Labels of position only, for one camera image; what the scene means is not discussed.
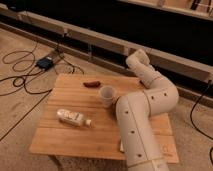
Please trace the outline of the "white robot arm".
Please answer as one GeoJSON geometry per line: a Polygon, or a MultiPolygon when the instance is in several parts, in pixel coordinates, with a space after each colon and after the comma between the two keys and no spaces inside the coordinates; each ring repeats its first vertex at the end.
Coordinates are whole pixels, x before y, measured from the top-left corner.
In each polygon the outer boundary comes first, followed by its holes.
{"type": "Polygon", "coordinates": [[[126,63],[145,86],[143,90],[121,96],[116,103],[128,171],[169,171],[149,117],[173,109],[179,100],[178,90],[150,64],[142,49],[128,56],[126,63]]]}

